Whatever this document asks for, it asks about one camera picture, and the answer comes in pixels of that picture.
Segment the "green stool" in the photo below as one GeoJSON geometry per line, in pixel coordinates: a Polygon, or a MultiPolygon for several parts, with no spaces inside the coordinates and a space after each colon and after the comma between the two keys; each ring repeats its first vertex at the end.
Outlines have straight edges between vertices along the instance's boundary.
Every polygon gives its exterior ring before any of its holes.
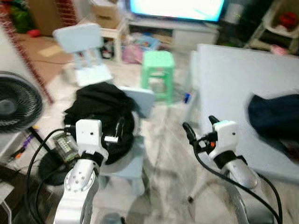
{"type": "Polygon", "coordinates": [[[146,51],[143,54],[141,87],[148,89],[150,78],[162,78],[166,86],[166,93],[156,93],[156,99],[166,99],[167,104],[172,104],[174,59],[168,51],[146,51]]]}

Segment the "white wall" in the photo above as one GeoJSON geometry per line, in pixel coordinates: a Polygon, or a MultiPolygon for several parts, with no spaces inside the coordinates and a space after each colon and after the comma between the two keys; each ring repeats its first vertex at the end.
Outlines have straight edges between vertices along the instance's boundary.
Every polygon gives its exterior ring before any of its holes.
{"type": "Polygon", "coordinates": [[[2,26],[0,26],[0,70],[17,73],[38,86],[2,26]]]}

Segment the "television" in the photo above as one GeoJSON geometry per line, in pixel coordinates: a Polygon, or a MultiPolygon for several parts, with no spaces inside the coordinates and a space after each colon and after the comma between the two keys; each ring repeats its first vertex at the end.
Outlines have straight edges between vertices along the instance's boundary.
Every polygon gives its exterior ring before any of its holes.
{"type": "Polygon", "coordinates": [[[132,13],[143,16],[218,22],[225,0],[129,0],[132,13]]]}

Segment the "black cable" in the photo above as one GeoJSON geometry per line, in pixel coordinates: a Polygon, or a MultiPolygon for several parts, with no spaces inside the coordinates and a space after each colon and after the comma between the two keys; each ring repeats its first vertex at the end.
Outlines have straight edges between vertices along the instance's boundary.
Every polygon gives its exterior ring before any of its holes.
{"type": "Polygon", "coordinates": [[[34,209],[35,209],[35,212],[36,212],[36,215],[37,215],[37,217],[40,219],[40,220],[43,220],[42,219],[42,216],[41,216],[41,214],[40,214],[40,212],[39,212],[39,210],[38,210],[38,196],[39,196],[39,193],[40,193],[40,191],[41,191],[41,189],[42,189],[42,186],[43,186],[43,184],[45,183],[45,181],[48,179],[48,178],[50,178],[53,174],[55,174],[55,173],[57,173],[57,172],[64,172],[63,170],[61,170],[61,168],[59,167],[59,168],[57,168],[56,170],[54,170],[54,171],[52,171],[51,173],[49,173],[49,175],[46,177],[46,178],[44,178],[43,180],[42,180],[42,182],[38,185],[38,188],[37,188],[37,191],[36,191],[36,195],[35,195],[35,198],[34,198],[34,209]]]}
{"type": "Polygon", "coordinates": [[[263,175],[261,175],[259,173],[258,173],[258,175],[259,175],[260,178],[262,178],[264,181],[266,181],[267,184],[269,184],[269,186],[272,188],[272,190],[275,194],[276,200],[277,200],[278,215],[279,215],[280,221],[282,223],[283,222],[283,215],[282,215],[282,206],[281,206],[279,193],[277,192],[276,188],[274,187],[273,183],[271,183],[271,181],[269,181],[266,177],[264,177],[263,175]]]}
{"type": "Polygon", "coordinates": [[[199,145],[199,141],[195,141],[193,142],[194,145],[193,145],[193,151],[194,151],[194,154],[195,154],[195,157],[196,159],[198,160],[198,162],[206,169],[208,170],[209,172],[211,172],[212,174],[220,177],[221,179],[231,183],[231,184],[234,184],[235,186],[241,188],[242,190],[246,191],[248,194],[250,194],[251,196],[253,196],[255,199],[257,199],[258,201],[260,201],[264,206],[267,207],[267,209],[270,210],[270,212],[274,215],[276,221],[278,224],[282,224],[282,221],[280,219],[280,217],[278,216],[278,214],[276,213],[276,211],[266,202],[264,201],[260,196],[258,196],[257,194],[253,193],[251,190],[249,190],[248,188],[242,186],[241,184],[239,184],[238,182],[236,181],[233,181],[232,179],[226,177],[225,175],[221,174],[221,173],[218,173],[217,171],[209,168],[209,166],[207,166],[201,159],[200,157],[198,156],[198,152],[197,152],[197,145],[199,145]]]}
{"type": "Polygon", "coordinates": [[[31,173],[31,169],[32,169],[34,160],[35,160],[37,154],[39,153],[39,151],[42,149],[42,147],[44,146],[46,141],[51,137],[51,135],[54,134],[55,132],[59,132],[59,131],[64,131],[64,129],[59,128],[59,129],[56,129],[56,130],[50,132],[50,134],[48,134],[48,136],[44,139],[44,141],[40,144],[40,146],[37,148],[36,152],[32,156],[32,159],[30,161],[30,164],[29,164],[29,167],[28,167],[28,170],[27,170],[27,175],[26,175],[27,176],[27,179],[26,179],[26,190],[27,191],[26,191],[26,194],[25,194],[25,204],[28,207],[29,213],[30,213],[31,217],[33,218],[33,220],[36,224],[43,224],[43,221],[40,220],[38,217],[36,217],[36,215],[34,214],[34,211],[32,211],[31,208],[30,208],[30,203],[29,203],[29,198],[28,198],[29,193],[30,193],[30,173],[31,173]]]}

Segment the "electric fan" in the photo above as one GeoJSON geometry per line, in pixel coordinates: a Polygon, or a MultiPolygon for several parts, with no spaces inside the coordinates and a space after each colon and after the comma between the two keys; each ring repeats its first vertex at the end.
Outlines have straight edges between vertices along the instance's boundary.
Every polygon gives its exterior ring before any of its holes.
{"type": "MultiPolygon", "coordinates": [[[[42,97],[33,84],[12,72],[0,71],[0,134],[16,133],[27,129],[42,143],[43,139],[32,127],[40,118],[42,110],[42,97]]],[[[46,144],[44,148],[48,153],[39,165],[41,178],[62,163],[46,144]]]]}

